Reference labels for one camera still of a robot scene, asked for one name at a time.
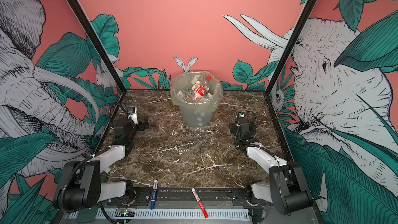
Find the red cola label bottle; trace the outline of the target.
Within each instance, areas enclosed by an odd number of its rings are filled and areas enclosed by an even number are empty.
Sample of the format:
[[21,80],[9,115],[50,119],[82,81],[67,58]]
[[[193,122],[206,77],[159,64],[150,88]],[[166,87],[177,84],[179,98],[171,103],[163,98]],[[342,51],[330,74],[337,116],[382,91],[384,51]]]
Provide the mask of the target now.
[[195,89],[193,91],[193,100],[194,101],[200,101],[204,94],[208,91],[209,87],[208,84],[211,81],[210,76],[206,76],[206,78],[201,81],[198,85],[196,85]]

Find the orange label clear bottle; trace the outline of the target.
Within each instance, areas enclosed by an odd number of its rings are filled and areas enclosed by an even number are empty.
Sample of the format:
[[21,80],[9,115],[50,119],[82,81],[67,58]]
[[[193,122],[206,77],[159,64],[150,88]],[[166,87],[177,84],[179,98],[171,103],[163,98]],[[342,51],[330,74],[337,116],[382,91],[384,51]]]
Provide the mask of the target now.
[[203,80],[203,76],[200,74],[195,74],[191,80],[191,89],[194,90],[196,85],[198,85]]

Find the small bird label bottle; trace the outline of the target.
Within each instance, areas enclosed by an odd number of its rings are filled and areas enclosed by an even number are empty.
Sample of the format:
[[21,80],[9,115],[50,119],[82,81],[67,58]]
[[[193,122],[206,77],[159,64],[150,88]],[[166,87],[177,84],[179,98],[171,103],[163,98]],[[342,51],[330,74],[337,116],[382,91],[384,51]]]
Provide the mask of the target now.
[[191,89],[188,89],[187,91],[180,90],[177,92],[176,95],[182,101],[191,102],[192,96],[193,96],[193,91]]

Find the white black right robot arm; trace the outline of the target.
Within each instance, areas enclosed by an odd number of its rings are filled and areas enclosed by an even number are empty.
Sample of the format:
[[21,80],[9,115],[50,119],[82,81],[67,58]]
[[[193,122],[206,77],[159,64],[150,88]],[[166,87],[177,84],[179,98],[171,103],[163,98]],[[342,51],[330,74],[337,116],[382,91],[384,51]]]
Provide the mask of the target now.
[[268,173],[268,183],[262,181],[251,185],[252,195],[273,204],[282,215],[312,207],[313,196],[301,166],[278,157],[255,138],[258,121],[257,116],[254,117],[251,121],[238,111],[235,122],[229,124],[235,148]]

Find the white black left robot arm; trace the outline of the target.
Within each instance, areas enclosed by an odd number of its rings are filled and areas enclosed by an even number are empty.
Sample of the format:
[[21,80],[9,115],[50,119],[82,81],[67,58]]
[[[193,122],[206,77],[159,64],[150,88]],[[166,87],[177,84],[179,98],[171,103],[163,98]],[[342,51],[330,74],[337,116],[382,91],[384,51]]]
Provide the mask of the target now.
[[72,213],[106,202],[114,201],[122,206],[136,202],[137,193],[126,179],[101,182],[101,174],[107,168],[131,153],[137,132],[149,129],[148,116],[140,122],[125,118],[119,119],[119,123],[124,125],[115,127],[112,145],[82,161],[65,165],[52,202],[54,208]]

